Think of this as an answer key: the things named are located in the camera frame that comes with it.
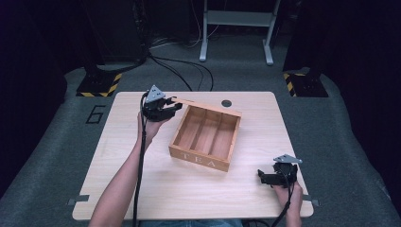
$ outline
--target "white metal stand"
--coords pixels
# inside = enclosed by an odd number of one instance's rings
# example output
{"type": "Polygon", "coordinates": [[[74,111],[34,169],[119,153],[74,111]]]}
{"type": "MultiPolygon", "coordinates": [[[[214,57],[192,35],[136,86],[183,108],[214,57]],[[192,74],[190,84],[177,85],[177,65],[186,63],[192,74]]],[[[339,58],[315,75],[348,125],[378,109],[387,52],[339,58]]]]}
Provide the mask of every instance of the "white metal stand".
{"type": "Polygon", "coordinates": [[[200,49],[200,61],[206,61],[208,25],[225,26],[265,26],[269,28],[266,39],[263,40],[263,49],[265,50],[266,63],[273,65],[273,58],[270,51],[271,34],[277,17],[277,11],[280,6],[277,0],[273,12],[246,12],[246,11],[220,11],[208,10],[207,0],[204,0],[203,10],[203,40],[200,49]]]}

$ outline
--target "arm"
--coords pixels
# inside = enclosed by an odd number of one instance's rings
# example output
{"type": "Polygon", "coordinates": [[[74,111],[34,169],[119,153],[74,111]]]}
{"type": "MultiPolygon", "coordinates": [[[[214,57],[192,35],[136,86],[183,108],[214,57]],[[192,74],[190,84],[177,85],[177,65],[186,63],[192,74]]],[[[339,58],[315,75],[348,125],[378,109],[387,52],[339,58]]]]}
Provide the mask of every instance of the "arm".
{"type": "MultiPolygon", "coordinates": [[[[127,213],[138,179],[139,156],[142,144],[140,114],[138,114],[137,119],[138,137],[136,143],[129,157],[109,182],[97,202],[89,226],[120,226],[127,213]]],[[[147,123],[146,149],[148,149],[153,137],[166,121],[147,123]]]]}
{"type": "MultiPolygon", "coordinates": [[[[288,201],[288,189],[279,185],[274,185],[273,188],[277,194],[281,206],[284,207],[286,205],[286,202],[288,201]]],[[[302,225],[300,212],[303,201],[303,194],[304,193],[302,187],[299,185],[298,182],[295,182],[294,191],[292,192],[290,201],[291,205],[289,206],[286,214],[287,227],[300,227],[302,225]]]]}

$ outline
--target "wooden tabletop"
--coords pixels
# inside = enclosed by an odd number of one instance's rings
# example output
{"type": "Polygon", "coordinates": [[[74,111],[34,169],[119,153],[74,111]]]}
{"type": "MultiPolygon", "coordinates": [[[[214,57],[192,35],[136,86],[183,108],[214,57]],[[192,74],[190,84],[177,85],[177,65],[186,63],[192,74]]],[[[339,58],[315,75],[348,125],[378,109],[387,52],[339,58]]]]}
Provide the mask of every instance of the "wooden tabletop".
{"type": "MultiPolygon", "coordinates": [[[[296,157],[276,98],[270,92],[165,92],[200,103],[221,106],[242,113],[233,157],[228,172],[189,163],[170,156],[168,144],[184,110],[165,123],[145,155],[144,173],[138,201],[138,219],[274,218],[282,208],[275,192],[260,183],[257,169],[273,174],[273,158],[296,157]]],[[[74,219],[90,219],[101,193],[128,157],[137,136],[136,116],[141,92],[123,92],[115,97],[78,201],[74,219]]],[[[298,182],[307,194],[302,164],[298,182]]],[[[131,206],[125,218],[132,218],[131,206]]],[[[313,214],[304,201],[301,216],[313,214]]]]}

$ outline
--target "wooden box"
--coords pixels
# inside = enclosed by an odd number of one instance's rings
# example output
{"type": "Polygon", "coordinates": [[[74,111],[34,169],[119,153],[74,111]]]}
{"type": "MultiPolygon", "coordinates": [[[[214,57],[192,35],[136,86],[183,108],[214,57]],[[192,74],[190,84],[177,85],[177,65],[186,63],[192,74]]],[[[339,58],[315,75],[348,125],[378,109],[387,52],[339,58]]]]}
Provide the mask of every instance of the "wooden box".
{"type": "Polygon", "coordinates": [[[170,155],[227,172],[241,113],[182,99],[188,105],[169,145],[170,155]]]}

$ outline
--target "yellow and black hazard tape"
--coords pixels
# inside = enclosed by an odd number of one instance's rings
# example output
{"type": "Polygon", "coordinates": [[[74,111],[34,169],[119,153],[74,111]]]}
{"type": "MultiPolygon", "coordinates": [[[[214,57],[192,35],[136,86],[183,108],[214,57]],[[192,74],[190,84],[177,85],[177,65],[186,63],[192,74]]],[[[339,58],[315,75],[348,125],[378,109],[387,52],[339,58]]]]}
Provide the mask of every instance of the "yellow and black hazard tape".
{"type": "MultiPolygon", "coordinates": [[[[296,76],[304,76],[305,74],[295,74],[295,75],[296,76]]],[[[297,94],[295,93],[295,90],[294,90],[294,86],[292,85],[291,79],[289,78],[289,74],[288,73],[284,74],[284,79],[286,80],[286,84],[287,84],[287,88],[288,88],[289,94],[291,96],[297,96],[297,94]]]]}
{"type": "Polygon", "coordinates": [[[112,86],[110,87],[107,93],[85,93],[85,92],[77,92],[76,96],[112,96],[115,89],[117,88],[118,82],[121,79],[121,74],[115,76],[112,86]]]}

